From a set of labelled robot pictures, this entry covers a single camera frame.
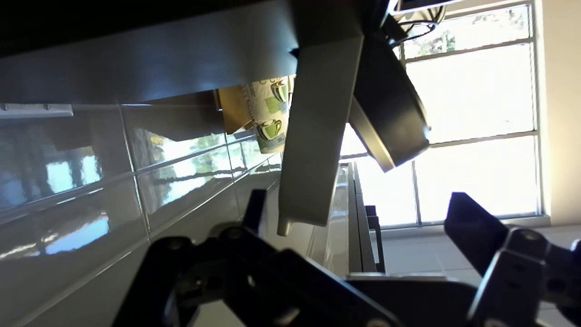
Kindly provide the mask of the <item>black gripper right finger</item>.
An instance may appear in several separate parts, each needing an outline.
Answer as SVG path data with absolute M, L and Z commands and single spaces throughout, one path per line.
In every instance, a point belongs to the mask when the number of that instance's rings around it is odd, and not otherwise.
M 444 233 L 481 277 L 499 268 L 499 257 L 504 251 L 533 264 L 526 248 L 548 246 L 533 229 L 506 228 L 466 193 L 450 197 Z

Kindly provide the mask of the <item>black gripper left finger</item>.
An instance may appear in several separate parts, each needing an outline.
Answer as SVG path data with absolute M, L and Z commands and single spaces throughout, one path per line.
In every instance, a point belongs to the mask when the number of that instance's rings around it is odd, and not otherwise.
M 223 222 L 210 229 L 212 237 L 217 235 L 239 235 L 239 233 L 259 233 L 261 215 L 266 202 L 265 189 L 254 189 L 248 197 L 245 213 L 239 222 Z

